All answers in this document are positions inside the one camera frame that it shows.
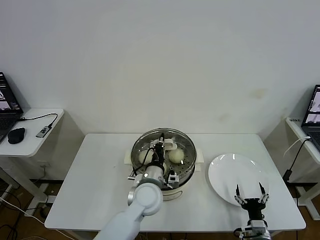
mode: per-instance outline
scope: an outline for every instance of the table leg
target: table leg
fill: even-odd
[[[39,189],[42,192],[45,192],[48,186],[49,186],[48,183],[43,183],[41,184]],[[27,214],[24,214],[24,216],[25,217],[30,217],[30,215],[33,216],[36,211],[35,208],[38,206],[38,204],[44,204],[44,203],[53,204],[55,200],[56,200],[56,196],[53,196],[53,195],[48,195],[48,199],[46,201],[41,201],[41,200],[38,200],[38,198],[34,197],[28,206],[29,210],[25,211]]]
[[[320,220],[320,214],[318,213],[316,207],[312,203],[312,199],[320,194],[320,183],[317,183],[313,186],[309,191],[305,191],[305,189],[301,186],[296,187],[297,191],[300,194],[298,198],[298,205],[305,206],[311,217],[315,221]]]
[[[12,185],[14,189],[17,189],[20,185],[13,180],[1,167],[0,167],[0,179],[5,181],[7,184]]]
[[[77,238],[78,240],[93,240],[94,237],[90,234],[90,232],[87,231],[71,231],[71,230],[65,230],[68,234],[71,236]]]
[[[34,185],[18,167],[12,164],[10,168],[3,170],[8,170],[10,173],[12,173],[11,177],[22,187],[24,187],[29,193],[35,196],[39,201],[46,202],[47,195],[36,185]]]

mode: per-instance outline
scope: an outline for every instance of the white cable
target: white cable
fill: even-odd
[[[28,237],[20,239],[20,240],[26,240],[26,239],[30,239],[30,238],[38,238],[38,239],[42,239],[42,240],[48,240],[48,239],[40,237],[40,236],[28,236]]]
[[[299,138],[297,141],[295,141],[283,154],[283,158],[285,158],[285,155],[286,153],[297,143],[299,142],[300,140],[303,140],[303,139],[310,139],[311,137],[309,136],[305,136],[305,137],[302,137],[302,138]]]
[[[30,214],[26,213],[25,211],[21,210],[21,209],[20,209],[20,208],[18,208],[17,206],[15,206],[15,205],[11,204],[10,202],[7,202],[7,201],[6,201],[6,200],[4,200],[2,197],[0,197],[0,199],[1,199],[2,201],[4,201],[5,203],[9,204],[10,206],[12,206],[12,207],[14,207],[14,208],[16,208],[16,209],[20,210],[20,211],[21,211],[21,212],[23,212],[24,214],[27,214],[29,217],[34,218],[34,219],[35,219],[35,220],[37,220],[39,223],[42,223],[43,225],[45,225],[45,223],[44,223],[44,222],[42,222],[41,220],[39,220],[39,219],[38,219],[38,218],[36,218],[35,216],[32,216],[32,215],[30,215]],[[67,237],[68,239],[76,240],[76,239],[74,239],[74,238],[72,238],[72,237],[69,237],[68,235],[64,234],[63,232],[61,232],[61,231],[59,231],[59,230],[57,230],[57,229],[53,229],[53,230],[57,231],[58,233],[62,234],[62,235],[63,235],[63,236],[65,236],[65,237]]]

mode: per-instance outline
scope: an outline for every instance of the power outlet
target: power outlet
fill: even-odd
[[[40,166],[40,168],[50,168],[51,165],[47,161],[37,161],[37,164]]]

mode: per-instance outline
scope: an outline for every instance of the wooden floor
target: wooden floor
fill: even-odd
[[[60,189],[60,184],[51,184],[46,194],[56,195]],[[22,207],[25,208],[27,203],[32,199],[32,196],[24,190],[22,187],[17,190],[12,190],[14,194],[21,202]],[[8,196],[7,201],[14,205],[18,205],[18,201],[12,197]],[[320,210],[320,196],[317,196],[313,200],[314,205],[317,209]],[[299,240],[320,240],[320,221],[313,221],[305,207],[299,207],[304,220],[306,222],[306,229],[298,232]],[[14,225],[19,212],[5,208],[3,205],[0,206],[0,226],[2,225]],[[43,222],[45,221],[39,215],[39,210],[36,211],[35,217],[39,218]],[[10,229],[6,226],[0,228],[0,240],[7,240],[7,236],[10,232]],[[22,240],[31,236],[39,236],[47,240],[68,240],[69,238],[61,235],[60,233],[46,229],[41,223],[37,222],[35,219],[30,217],[22,216],[18,225],[17,225],[17,240]],[[172,233],[171,236],[169,233],[142,233],[137,236],[137,240],[184,240],[185,233]],[[40,238],[32,237],[28,240],[39,240]],[[188,240],[235,240],[236,238],[231,233],[188,233],[186,236]],[[296,232],[295,231],[286,231],[281,232],[276,235],[273,240],[295,240]]]

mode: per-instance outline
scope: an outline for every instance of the laptop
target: laptop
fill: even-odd
[[[23,113],[4,73],[0,71],[0,142],[10,132],[17,119]]]

